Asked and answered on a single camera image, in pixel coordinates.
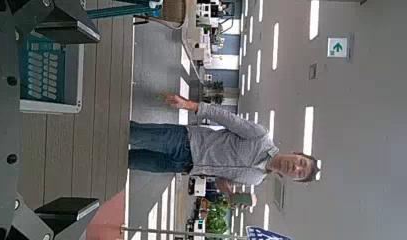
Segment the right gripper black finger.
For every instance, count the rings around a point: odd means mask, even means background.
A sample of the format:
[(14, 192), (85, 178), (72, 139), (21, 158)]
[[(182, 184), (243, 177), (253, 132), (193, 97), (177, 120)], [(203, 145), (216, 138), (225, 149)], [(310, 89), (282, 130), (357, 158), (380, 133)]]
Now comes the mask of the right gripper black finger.
[(62, 44), (96, 44), (100, 32), (88, 17), (81, 0), (51, 0), (53, 10), (35, 31)]
[(60, 197), (35, 209), (34, 213), (55, 236), (81, 236), (99, 207), (97, 198)]

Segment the person's right hand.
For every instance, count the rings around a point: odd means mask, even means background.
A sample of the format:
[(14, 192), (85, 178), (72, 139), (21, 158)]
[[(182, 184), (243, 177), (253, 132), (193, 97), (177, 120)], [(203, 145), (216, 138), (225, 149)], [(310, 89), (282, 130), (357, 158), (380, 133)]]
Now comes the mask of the person's right hand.
[(172, 93), (162, 93), (160, 95), (162, 101), (170, 106), (173, 106), (177, 109), (185, 109), (193, 112), (197, 112), (199, 104), (188, 100), (182, 96), (172, 94)]

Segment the person's left hand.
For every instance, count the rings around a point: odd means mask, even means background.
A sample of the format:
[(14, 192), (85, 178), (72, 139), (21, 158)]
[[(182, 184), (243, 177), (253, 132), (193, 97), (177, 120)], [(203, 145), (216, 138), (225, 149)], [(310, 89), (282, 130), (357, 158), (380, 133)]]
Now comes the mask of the person's left hand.
[(257, 205), (257, 196), (252, 193), (232, 193), (229, 201), (233, 208), (247, 209)]

